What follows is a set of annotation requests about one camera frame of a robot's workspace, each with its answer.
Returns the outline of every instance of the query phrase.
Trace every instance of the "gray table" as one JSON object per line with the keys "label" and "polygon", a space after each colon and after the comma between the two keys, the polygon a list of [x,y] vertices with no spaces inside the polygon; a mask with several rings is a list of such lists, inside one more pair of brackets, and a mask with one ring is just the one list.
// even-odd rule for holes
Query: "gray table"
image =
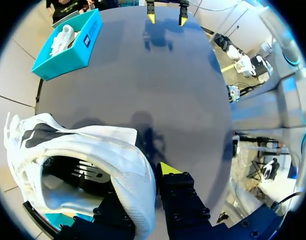
{"label": "gray table", "polygon": [[[44,82],[38,113],[67,128],[111,125],[138,129],[150,158],[195,179],[215,223],[226,197],[232,156],[231,115],[225,82],[206,35],[179,8],[146,7],[101,12],[103,27],[89,66]],[[168,239],[156,205],[151,239]]]}

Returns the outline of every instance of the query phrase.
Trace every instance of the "white sneaker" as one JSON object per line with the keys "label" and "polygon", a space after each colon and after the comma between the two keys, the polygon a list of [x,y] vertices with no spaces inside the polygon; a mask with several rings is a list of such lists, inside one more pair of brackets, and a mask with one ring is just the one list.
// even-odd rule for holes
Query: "white sneaker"
{"label": "white sneaker", "polygon": [[54,37],[53,44],[51,46],[51,56],[60,54],[68,48],[68,46],[75,40],[76,34],[74,29],[70,25],[64,25],[63,30]]}
{"label": "white sneaker", "polygon": [[135,224],[137,239],[146,239],[153,232],[155,178],[146,157],[135,146],[135,129],[87,126],[70,130],[48,113],[24,120],[15,115],[7,129],[8,119],[9,114],[4,127],[7,163],[24,201],[39,213],[93,216],[93,209],[102,201],[55,176],[42,176],[43,163],[50,157],[72,157],[110,175],[121,204]]}

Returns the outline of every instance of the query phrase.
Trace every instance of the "blue shoe box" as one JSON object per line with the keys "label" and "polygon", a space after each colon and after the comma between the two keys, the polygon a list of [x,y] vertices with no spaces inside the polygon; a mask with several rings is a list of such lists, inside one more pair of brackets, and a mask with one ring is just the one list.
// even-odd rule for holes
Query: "blue shoe box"
{"label": "blue shoe box", "polygon": [[[53,39],[63,30],[63,26],[66,24],[70,25],[75,32],[80,31],[80,33],[70,48],[58,55],[51,56]],[[63,22],[47,39],[31,72],[47,81],[59,75],[87,67],[102,25],[103,22],[98,9],[87,11]]]}

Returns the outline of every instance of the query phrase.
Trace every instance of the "black shirt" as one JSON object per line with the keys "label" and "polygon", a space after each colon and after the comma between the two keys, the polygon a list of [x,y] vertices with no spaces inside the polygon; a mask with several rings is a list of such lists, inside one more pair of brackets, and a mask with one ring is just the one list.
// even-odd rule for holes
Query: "black shirt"
{"label": "black shirt", "polygon": [[81,10],[87,5],[87,0],[71,0],[66,4],[61,4],[58,0],[46,0],[46,7],[49,8],[53,4],[55,12],[53,14],[53,23],[61,20],[63,17]]}

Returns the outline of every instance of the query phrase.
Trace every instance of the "box label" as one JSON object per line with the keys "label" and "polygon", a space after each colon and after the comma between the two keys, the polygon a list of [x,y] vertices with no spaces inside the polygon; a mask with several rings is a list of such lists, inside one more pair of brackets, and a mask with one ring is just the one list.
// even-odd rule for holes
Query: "box label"
{"label": "box label", "polygon": [[88,48],[88,46],[91,43],[91,39],[89,39],[88,35],[86,34],[85,38],[84,38],[84,44],[85,46]]}

